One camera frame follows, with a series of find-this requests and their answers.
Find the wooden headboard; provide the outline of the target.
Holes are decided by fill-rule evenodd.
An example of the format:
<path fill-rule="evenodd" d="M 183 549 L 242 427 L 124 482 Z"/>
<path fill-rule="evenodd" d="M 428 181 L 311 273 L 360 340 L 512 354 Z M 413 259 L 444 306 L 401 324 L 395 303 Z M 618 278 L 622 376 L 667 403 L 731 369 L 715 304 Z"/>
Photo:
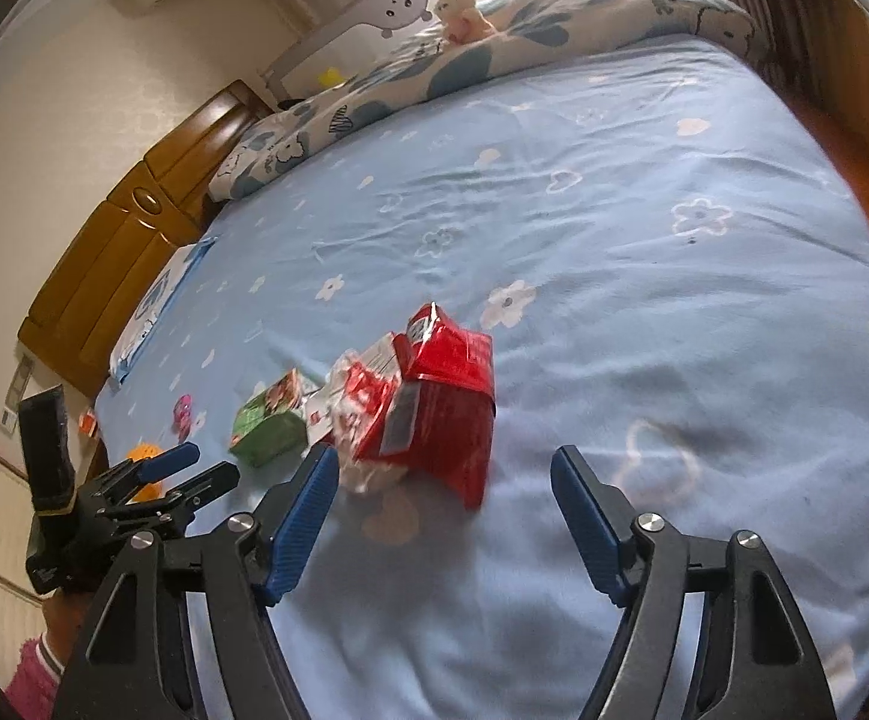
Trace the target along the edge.
<path fill-rule="evenodd" d="M 94 208 L 42 284 L 18 330 L 26 351 L 93 400 L 143 294 L 220 213 L 206 193 L 211 176 L 270 114 L 238 80 L 156 142 Z"/>

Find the small pink candy wrapper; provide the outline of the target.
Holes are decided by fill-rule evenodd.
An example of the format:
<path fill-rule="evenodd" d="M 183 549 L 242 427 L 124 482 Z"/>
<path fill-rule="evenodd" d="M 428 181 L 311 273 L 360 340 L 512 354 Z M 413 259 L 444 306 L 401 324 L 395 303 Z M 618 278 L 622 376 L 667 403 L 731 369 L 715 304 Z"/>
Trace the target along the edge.
<path fill-rule="evenodd" d="M 172 432 L 179 442 L 185 442 L 192 429 L 192 398 L 182 395 L 172 408 Z"/>

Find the red snack wrapper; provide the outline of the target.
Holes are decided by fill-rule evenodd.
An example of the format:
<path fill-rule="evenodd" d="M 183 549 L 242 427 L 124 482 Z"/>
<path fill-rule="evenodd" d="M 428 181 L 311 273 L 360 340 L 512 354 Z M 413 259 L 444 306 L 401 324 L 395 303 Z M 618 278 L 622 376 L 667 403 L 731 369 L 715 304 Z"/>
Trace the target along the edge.
<path fill-rule="evenodd" d="M 334 445 L 343 489 L 382 493 L 421 473 L 469 511 L 485 496 L 495 415 L 492 337 L 434 302 L 403 332 L 341 355 L 304 400 L 307 438 Z"/>

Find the small plush teddy bear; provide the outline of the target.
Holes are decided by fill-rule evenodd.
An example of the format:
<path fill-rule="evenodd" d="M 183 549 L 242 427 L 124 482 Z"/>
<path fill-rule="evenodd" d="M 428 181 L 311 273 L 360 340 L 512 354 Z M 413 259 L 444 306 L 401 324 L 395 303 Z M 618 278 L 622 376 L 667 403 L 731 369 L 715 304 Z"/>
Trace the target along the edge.
<path fill-rule="evenodd" d="M 478 43 L 496 32 L 477 7 L 477 0 L 436 0 L 434 16 L 443 25 L 444 39 L 453 46 Z"/>

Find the floral blue white quilt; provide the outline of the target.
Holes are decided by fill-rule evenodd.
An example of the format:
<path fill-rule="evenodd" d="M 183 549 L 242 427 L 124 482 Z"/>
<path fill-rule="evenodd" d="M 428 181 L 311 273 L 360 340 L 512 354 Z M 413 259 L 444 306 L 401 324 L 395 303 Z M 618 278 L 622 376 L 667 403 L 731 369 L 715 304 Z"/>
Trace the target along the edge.
<path fill-rule="evenodd" d="M 302 161 L 405 107 L 510 75 L 652 39 L 690 34 L 755 65 L 766 41 L 731 0 L 503 0 L 496 31 L 468 46 L 420 34 L 347 82 L 249 127 L 208 183 L 218 203 L 241 200 Z"/>

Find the pink sleeve cuff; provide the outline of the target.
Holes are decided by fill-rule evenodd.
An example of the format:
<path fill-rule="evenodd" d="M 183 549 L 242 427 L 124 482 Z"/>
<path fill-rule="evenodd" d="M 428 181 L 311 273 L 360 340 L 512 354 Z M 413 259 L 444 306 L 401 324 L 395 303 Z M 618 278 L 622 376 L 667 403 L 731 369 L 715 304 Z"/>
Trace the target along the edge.
<path fill-rule="evenodd" d="M 45 635 L 26 640 L 5 697 L 23 720 L 49 720 L 64 671 Z"/>

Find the small yellow toy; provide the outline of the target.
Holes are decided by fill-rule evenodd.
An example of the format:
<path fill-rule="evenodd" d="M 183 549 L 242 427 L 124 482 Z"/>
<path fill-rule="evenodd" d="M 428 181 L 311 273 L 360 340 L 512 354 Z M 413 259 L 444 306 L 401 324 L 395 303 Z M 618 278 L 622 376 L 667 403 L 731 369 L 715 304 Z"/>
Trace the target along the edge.
<path fill-rule="evenodd" d="M 326 68 L 322 73 L 317 75 L 317 79 L 319 80 L 319 85 L 323 88 L 333 88 L 345 83 L 345 76 L 335 67 Z"/>

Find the green snack box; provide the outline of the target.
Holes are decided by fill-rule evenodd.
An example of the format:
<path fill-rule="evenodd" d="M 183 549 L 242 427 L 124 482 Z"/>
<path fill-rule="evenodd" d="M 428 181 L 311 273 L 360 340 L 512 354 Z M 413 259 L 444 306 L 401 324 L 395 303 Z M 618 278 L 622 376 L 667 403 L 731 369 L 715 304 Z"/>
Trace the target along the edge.
<path fill-rule="evenodd" d="M 307 445 L 302 411 L 304 384 L 298 369 L 290 369 L 277 382 L 249 398 L 234 416 L 229 453 L 242 463 L 263 466 Z"/>

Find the grey white crib rail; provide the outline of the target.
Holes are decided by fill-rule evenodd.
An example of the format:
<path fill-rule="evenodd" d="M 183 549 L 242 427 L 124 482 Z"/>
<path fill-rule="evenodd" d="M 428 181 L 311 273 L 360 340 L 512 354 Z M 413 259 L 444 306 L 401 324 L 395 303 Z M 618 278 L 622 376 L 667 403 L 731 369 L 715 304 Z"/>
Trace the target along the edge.
<path fill-rule="evenodd" d="M 431 18 L 433 13 L 428 8 L 428 0 L 355 0 L 341 10 L 337 18 L 308 32 L 286 49 L 262 73 L 263 81 L 275 98 L 288 98 L 290 93 L 283 83 L 285 76 L 350 29 L 371 26 L 381 32 L 382 39 L 389 39 L 398 29 Z"/>

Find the light blue floral bedsheet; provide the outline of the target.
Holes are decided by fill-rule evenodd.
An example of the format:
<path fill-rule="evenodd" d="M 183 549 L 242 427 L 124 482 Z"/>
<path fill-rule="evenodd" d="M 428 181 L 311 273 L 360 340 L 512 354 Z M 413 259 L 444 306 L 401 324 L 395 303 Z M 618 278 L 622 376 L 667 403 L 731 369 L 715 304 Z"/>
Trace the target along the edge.
<path fill-rule="evenodd" d="M 99 397 L 112 458 L 205 463 L 288 369 L 428 302 L 489 333 L 482 507 L 340 493 L 272 614 L 317 718 L 573 718 L 617 610 L 550 489 L 560 445 L 690 535 L 766 539 L 841 717 L 869 694 L 869 224 L 734 55 L 688 36 L 407 107 L 245 199 Z"/>

